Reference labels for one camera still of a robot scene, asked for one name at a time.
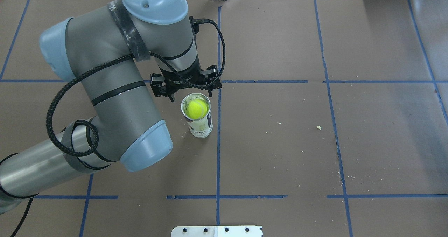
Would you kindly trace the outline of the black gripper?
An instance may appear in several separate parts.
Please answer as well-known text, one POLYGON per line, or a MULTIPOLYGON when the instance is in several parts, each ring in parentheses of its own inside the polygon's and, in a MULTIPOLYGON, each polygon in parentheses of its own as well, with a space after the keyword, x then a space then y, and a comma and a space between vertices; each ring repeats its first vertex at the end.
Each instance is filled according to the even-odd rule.
POLYGON ((150 86, 155 97, 165 96, 174 103, 175 90, 185 88, 198 88, 203 90, 205 85, 209 85, 206 87, 206 90, 208 96, 212 97, 213 90, 222 88, 217 65, 212 65, 203 71, 200 62, 195 60, 186 69, 173 72, 163 61, 157 60, 156 63, 161 74, 152 73, 150 76, 150 86))

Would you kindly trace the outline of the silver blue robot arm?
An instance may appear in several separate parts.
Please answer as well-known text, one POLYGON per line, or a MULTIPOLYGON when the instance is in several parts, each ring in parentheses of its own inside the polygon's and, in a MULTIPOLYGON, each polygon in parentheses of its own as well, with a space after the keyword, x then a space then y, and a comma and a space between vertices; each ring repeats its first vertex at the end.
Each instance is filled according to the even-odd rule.
POLYGON ((215 21, 188 15, 186 0, 115 0, 44 31, 43 57, 66 85, 46 114, 48 140, 1 161, 1 213, 111 163, 136 172, 167 156, 173 142, 152 95, 173 102, 181 89, 222 87, 223 70, 202 70, 197 55, 195 35, 207 23, 222 40, 215 21), (56 107, 77 83, 96 116, 56 134, 56 107))

